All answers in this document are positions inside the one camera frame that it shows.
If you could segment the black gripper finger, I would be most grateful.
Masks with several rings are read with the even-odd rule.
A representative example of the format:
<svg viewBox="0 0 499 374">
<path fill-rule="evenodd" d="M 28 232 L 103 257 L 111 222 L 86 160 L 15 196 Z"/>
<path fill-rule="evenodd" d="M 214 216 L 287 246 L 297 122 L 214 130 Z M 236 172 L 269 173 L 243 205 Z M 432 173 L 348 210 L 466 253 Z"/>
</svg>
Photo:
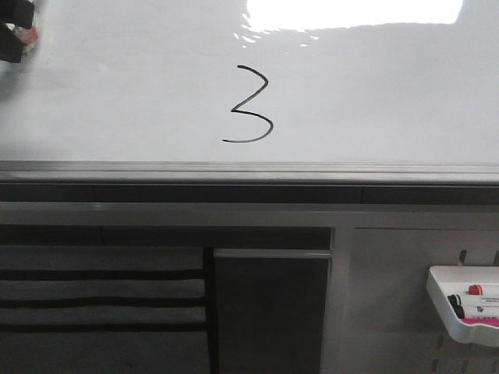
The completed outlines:
<svg viewBox="0 0 499 374">
<path fill-rule="evenodd" d="M 30 29 L 34 21 L 34 4 L 28 0 L 1 0 L 1 23 Z"/>
<path fill-rule="evenodd" d="M 0 59 L 9 63 L 20 63 L 26 45 L 5 25 L 1 25 Z"/>
</svg>

